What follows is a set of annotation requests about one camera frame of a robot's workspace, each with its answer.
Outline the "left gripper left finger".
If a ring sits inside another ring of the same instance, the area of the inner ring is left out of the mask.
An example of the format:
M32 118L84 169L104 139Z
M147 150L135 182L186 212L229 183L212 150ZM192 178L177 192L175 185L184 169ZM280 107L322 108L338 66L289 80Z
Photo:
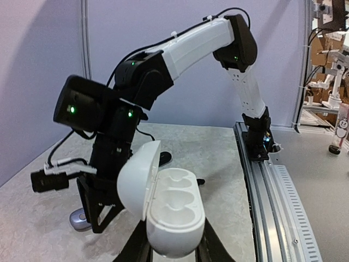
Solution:
M140 221L113 262L146 261L149 261L149 241L146 232L146 222Z

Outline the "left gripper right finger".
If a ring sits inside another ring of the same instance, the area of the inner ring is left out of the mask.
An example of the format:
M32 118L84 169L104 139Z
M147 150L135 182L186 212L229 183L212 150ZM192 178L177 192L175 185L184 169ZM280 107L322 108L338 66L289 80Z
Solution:
M197 246L197 261L235 262L207 218L205 219L202 239Z

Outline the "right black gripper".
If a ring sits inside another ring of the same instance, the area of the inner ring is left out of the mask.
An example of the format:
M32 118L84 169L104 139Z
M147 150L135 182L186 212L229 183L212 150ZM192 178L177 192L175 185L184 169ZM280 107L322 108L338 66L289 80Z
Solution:
M79 164L81 176L77 180L81 201L92 232L101 234L123 211L124 206L117 194L116 183L122 164L107 164L97 169Z

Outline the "blue earbud charging case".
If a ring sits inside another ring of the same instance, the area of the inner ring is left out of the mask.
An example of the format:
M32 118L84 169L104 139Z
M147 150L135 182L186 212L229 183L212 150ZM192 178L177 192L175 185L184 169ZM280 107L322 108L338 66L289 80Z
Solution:
M69 222L76 231L86 231L91 228L91 224L87 222L83 208L73 211L69 216Z

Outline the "white oblong charging case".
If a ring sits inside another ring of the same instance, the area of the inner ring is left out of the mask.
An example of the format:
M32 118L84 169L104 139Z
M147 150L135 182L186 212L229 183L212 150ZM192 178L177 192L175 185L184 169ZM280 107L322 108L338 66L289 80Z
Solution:
M117 193L123 206L145 222L152 248L177 259L200 243L206 215L196 175L181 168L159 170L160 151L160 141L143 144L120 170Z

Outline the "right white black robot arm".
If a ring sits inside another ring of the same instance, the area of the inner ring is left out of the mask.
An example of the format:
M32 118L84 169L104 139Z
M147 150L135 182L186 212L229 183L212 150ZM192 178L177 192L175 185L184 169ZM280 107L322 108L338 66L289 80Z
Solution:
M157 97L180 75L208 55L213 55L231 75L242 102L248 131L244 142L252 161L269 158L273 147L271 119L263 102L252 65L257 44L250 20L241 14L205 17L202 22L156 44L126 55L115 67L113 87L71 75L55 106L53 120L81 137L94 139L90 165L77 186L88 223L102 233L123 209L111 188L131 156L131 143L140 121L146 120Z

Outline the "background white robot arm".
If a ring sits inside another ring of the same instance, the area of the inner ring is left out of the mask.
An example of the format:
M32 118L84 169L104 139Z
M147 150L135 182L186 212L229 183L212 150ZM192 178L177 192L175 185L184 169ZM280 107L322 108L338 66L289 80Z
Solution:
M328 90L330 84L333 82L333 88L329 91L329 98L327 101L321 102L322 106L331 109L338 110L341 104L341 98L339 93L339 88L341 85L341 80L348 74L348 62L343 62L337 60L332 64L332 72L327 74L324 81L310 81L306 84L306 96L308 98L307 105L313 106L314 95L311 93L312 88L319 88L323 90Z

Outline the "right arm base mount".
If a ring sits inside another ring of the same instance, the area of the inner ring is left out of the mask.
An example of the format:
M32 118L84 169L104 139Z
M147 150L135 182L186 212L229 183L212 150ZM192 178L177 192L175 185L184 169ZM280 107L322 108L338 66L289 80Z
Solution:
M249 129L247 132L242 132L242 138L248 157L253 162L268 160L270 153L281 151L281 145L274 141L270 128L264 133Z

